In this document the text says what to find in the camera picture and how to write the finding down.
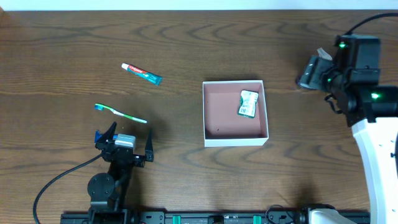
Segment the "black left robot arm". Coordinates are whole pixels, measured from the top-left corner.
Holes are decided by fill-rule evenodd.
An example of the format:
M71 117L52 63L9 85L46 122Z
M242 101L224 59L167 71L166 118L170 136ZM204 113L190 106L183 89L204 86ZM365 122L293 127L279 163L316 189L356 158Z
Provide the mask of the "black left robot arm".
M107 173L99 173L88 182L87 191L91 197L90 208L98 211L116 211L126 195L132 169L144 167L154 161L152 133L148 133L144 154L136 154L136 138L127 134L116 134L117 123L105 133L95 132L95 148L100 157L110 163Z

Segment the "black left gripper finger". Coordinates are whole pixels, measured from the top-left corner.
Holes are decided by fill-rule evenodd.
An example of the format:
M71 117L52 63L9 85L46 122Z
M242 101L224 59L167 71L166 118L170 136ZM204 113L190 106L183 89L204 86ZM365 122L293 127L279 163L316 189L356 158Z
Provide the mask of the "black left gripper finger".
M98 143L113 141L115 136L116 126L117 122L114 122L105 133L103 133L100 137L98 137Z
M148 138L146 141L146 146L145 146L145 155L153 155L154 151L153 151L153 145L152 145L152 130L149 130L148 133Z

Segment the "clear blue pump bottle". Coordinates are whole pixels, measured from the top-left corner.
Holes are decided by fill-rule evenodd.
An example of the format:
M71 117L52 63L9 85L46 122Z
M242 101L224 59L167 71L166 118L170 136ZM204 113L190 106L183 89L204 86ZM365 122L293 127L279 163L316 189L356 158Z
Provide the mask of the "clear blue pump bottle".
M333 59L322 48L317 49L318 55L312 55L304 71L296 78L296 84L309 90L325 91L324 76L333 68Z

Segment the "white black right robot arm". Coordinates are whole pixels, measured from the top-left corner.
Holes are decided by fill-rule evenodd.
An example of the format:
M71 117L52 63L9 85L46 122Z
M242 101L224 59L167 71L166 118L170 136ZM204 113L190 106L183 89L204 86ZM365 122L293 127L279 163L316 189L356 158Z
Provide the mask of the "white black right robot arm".
M313 55L298 84L327 93L343 114L362 158L371 223L397 223L397 87L379 84L375 55Z

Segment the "green white small packet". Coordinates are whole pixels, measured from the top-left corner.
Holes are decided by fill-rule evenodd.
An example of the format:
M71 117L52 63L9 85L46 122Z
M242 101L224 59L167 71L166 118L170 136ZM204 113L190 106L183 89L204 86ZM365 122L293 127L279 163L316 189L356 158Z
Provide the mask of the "green white small packet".
M257 92L242 90L240 94L238 115L254 119L258 97L259 94Z

